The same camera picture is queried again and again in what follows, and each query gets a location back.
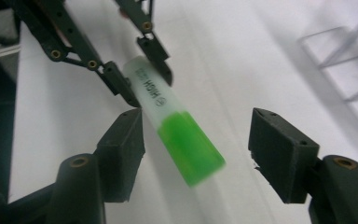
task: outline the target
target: highlighter pen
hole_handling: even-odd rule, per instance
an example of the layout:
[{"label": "highlighter pen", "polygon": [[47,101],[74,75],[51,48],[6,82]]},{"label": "highlighter pen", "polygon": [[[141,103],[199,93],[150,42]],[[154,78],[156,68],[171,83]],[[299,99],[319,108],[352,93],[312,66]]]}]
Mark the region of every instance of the highlighter pen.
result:
[{"label": "highlighter pen", "polygon": [[123,74],[190,187],[223,167],[224,158],[145,57],[126,63]]}]

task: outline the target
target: marker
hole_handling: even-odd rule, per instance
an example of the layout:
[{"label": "marker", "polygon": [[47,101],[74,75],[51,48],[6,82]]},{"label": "marker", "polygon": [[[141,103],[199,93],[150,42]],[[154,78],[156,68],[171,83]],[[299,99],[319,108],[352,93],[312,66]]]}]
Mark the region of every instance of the marker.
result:
[{"label": "marker", "polygon": [[123,74],[190,187],[223,167],[219,151],[145,57],[126,63]]}]

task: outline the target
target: metal screw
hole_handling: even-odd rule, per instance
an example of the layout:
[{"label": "metal screw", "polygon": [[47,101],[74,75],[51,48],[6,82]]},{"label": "metal screw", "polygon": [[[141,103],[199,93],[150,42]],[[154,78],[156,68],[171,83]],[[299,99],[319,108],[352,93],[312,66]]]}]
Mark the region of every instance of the metal screw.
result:
[{"label": "metal screw", "polygon": [[337,165],[342,166],[342,167],[344,167],[344,168],[347,168],[348,170],[353,170],[353,169],[355,169],[355,168],[357,167],[356,162],[350,161],[350,160],[348,160],[348,159],[346,159],[346,158],[335,157],[335,158],[333,159],[333,161],[334,161]]},{"label": "metal screw", "polygon": [[142,28],[146,31],[151,30],[153,27],[153,24],[150,21],[146,21],[144,22],[144,24],[142,24]]},{"label": "metal screw", "polygon": [[56,50],[54,49],[52,52],[51,52],[51,57],[55,58],[55,59],[58,59],[61,57],[61,53],[59,50]]},{"label": "metal screw", "polygon": [[89,61],[88,67],[90,67],[90,68],[95,68],[96,66],[97,66],[97,62],[95,62],[95,61]]},{"label": "metal screw", "polygon": [[71,161],[70,166],[73,168],[82,167],[89,163],[89,159],[87,157],[77,157],[76,159]]}]

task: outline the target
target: brass screw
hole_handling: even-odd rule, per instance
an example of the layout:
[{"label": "brass screw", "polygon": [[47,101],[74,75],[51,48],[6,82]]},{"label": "brass screw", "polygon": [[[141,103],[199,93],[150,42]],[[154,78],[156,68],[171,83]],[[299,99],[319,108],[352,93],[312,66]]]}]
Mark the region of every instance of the brass screw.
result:
[{"label": "brass screw", "polygon": [[344,167],[344,168],[347,168],[348,170],[353,170],[353,169],[355,169],[355,168],[357,167],[356,162],[350,161],[350,160],[348,160],[348,159],[346,159],[346,158],[335,157],[335,158],[333,159],[333,161],[334,161],[337,165],[342,166],[342,167]]},{"label": "brass screw", "polygon": [[146,21],[144,22],[144,24],[142,24],[142,28],[146,31],[151,30],[153,27],[153,24],[150,21]]},{"label": "brass screw", "polygon": [[55,58],[55,59],[58,59],[61,57],[61,53],[59,50],[56,50],[54,49],[52,52],[51,52],[51,57]]},{"label": "brass screw", "polygon": [[89,159],[87,157],[77,157],[71,161],[70,166],[73,168],[78,168],[86,165],[87,163],[89,163]]},{"label": "brass screw", "polygon": [[95,68],[95,67],[97,66],[97,62],[95,62],[95,61],[89,61],[88,66],[89,66],[90,68]]}]

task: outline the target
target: green highlighter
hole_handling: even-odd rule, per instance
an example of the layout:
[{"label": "green highlighter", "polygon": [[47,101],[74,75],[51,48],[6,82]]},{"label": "green highlighter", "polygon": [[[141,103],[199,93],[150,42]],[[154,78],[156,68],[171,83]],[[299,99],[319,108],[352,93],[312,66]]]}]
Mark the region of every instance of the green highlighter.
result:
[{"label": "green highlighter", "polygon": [[219,151],[145,57],[126,63],[123,73],[190,187],[224,166]]}]

